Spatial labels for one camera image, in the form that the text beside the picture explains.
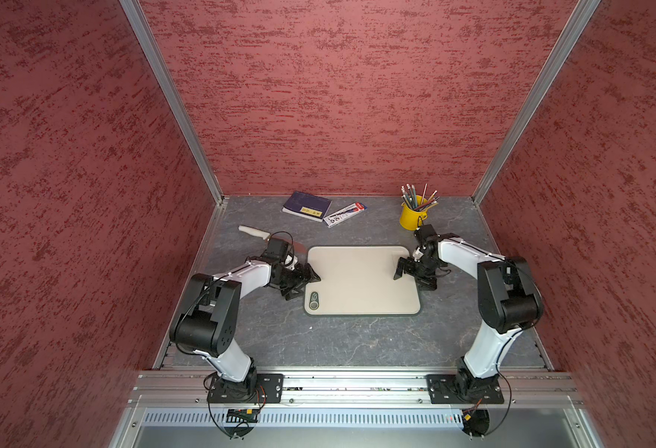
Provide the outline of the coloured pencils bunch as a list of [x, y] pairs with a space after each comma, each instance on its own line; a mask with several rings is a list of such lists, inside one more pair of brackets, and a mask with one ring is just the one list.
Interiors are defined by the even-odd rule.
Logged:
[[429, 197], [424, 197], [419, 195], [419, 191], [412, 184], [401, 186], [401, 194], [402, 204], [413, 212], [425, 212], [439, 203], [437, 192], [434, 192]]

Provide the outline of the corner aluminium post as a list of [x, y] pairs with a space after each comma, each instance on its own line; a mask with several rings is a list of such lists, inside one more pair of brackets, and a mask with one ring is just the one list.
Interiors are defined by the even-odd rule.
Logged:
[[550, 50], [542, 69], [535, 78], [513, 124], [509, 128], [505, 138], [503, 138], [494, 158], [473, 193], [473, 203], [476, 206], [480, 206], [484, 202], [501, 169], [503, 169], [503, 166], [508, 161], [516, 144], [523, 132], [527, 129], [540, 104], [542, 104], [544, 97], [546, 97], [552, 87], [557, 75], [568, 60], [578, 39], [583, 35], [587, 24], [589, 24], [599, 5], [600, 0], [579, 0], [576, 2], [555, 45]]
[[222, 205], [224, 202], [223, 190], [208, 161], [140, 2], [137, 0], [121, 0], [120, 4], [214, 202], [217, 205]]

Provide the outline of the dark blue notebook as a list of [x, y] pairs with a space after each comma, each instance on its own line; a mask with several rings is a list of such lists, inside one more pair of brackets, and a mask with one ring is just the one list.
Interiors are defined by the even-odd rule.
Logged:
[[321, 222], [329, 211], [332, 200], [305, 192], [294, 192], [284, 203], [282, 212], [307, 220]]

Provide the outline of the yellow metal pencil cup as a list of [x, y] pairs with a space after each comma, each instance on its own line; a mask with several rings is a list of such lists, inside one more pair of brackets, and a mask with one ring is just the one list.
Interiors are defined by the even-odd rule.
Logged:
[[428, 212], [413, 212], [408, 210], [402, 205], [402, 212], [400, 216], [401, 226], [408, 231], [415, 231], [419, 226], [422, 226], [428, 218]]

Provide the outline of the white pen box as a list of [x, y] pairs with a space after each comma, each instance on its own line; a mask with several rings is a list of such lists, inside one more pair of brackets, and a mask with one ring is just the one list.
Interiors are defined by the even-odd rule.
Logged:
[[329, 227], [335, 227], [336, 225], [349, 220], [366, 210], [366, 206], [363, 203], [352, 203], [337, 212], [325, 217], [323, 222]]

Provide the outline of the beige cutting board green rim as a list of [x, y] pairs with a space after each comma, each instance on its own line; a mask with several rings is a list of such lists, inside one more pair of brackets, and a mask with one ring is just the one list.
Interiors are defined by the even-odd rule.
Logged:
[[421, 304], [411, 276], [394, 278], [404, 246], [314, 246], [307, 262], [320, 281], [305, 287], [309, 315], [416, 315]]

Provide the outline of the right corner aluminium post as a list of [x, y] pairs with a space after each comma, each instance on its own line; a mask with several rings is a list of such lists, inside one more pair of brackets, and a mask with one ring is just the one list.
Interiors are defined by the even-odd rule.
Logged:
[[513, 124], [509, 128], [505, 138], [503, 138], [494, 158], [473, 193], [473, 203], [476, 206], [480, 206], [484, 202], [501, 169], [503, 169], [503, 166], [508, 161], [516, 144], [523, 132], [527, 129], [540, 104], [542, 104], [544, 97], [546, 97], [552, 87], [557, 75], [568, 60], [578, 39], [583, 35], [587, 24], [589, 24], [599, 5], [600, 0], [579, 0], [576, 2], [555, 45], [550, 50], [542, 69], [535, 78]]

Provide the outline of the knife with cream handle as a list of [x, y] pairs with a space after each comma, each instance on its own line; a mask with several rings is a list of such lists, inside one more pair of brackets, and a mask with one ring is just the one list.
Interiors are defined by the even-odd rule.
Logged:
[[260, 238], [263, 241], [267, 241], [268, 239], [271, 238], [271, 233], [268, 233], [268, 231], [262, 231], [249, 226], [239, 225], [238, 231], [240, 231], [240, 233], [245, 233], [252, 237]]

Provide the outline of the aluminium front rail frame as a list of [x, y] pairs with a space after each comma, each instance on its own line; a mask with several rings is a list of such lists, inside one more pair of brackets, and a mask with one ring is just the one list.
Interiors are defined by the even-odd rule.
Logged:
[[602, 442], [570, 373], [507, 370], [462, 398], [452, 388], [454, 369], [265, 368], [259, 396], [229, 397], [210, 380], [211, 369], [142, 371], [110, 445], [135, 447], [150, 426], [209, 427], [227, 421], [231, 409], [259, 412], [256, 427], [368, 427], [369, 429], [461, 429], [471, 410], [492, 412], [492, 429], [522, 422], [520, 410], [555, 411], [578, 447]]

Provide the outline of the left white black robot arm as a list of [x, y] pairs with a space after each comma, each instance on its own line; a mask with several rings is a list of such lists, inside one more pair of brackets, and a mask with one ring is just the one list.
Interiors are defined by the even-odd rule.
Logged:
[[290, 300], [320, 280], [308, 263], [287, 267], [265, 259], [248, 259], [224, 274], [196, 274], [181, 298], [187, 308], [172, 324], [169, 341], [214, 368], [216, 383], [209, 389], [210, 399], [262, 404], [270, 399], [261, 390], [255, 361], [234, 339], [240, 301], [263, 287], [272, 287]]

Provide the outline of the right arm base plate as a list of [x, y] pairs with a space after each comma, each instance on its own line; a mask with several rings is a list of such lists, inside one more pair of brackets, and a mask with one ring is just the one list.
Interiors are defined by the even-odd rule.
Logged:
[[432, 404], [503, 404], [499, 376], [473, 378], [469, 373], [429, 374], [427, 388]]

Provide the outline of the left corner aluminium post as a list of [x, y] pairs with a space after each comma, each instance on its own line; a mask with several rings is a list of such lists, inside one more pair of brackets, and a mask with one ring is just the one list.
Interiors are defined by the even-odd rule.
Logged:
[[214, 202], [217, 205], [222, 205], [224, 202], [223, 190], [208, 161], [140, 2], [137, 0], [121, 0], [120, 4]]

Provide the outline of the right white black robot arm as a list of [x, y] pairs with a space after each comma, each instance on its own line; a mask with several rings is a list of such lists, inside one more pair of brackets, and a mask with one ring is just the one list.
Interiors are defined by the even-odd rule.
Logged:
[[420, 290], [437, 288], [437, 271], [454, 267], [477, 282], [481, 326], [454, 374], [426, 377], [433, 404], [502, 404], [501, 364], [518, 336], [544, 314], [542, 295], [527, 261], [478, 248], [453, 233], [425, 225], [415, 231], [417, 248], [397, 262], [394, 278], [412, 276]]

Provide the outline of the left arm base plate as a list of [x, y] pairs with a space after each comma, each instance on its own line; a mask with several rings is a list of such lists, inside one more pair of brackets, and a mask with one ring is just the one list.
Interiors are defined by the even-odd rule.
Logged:
[[250, 374], [241, 383], [210, 375], [206, 379], [208, 399], [211, 403], [264, 405], [280, 403], [285, 376], [280, 373]]

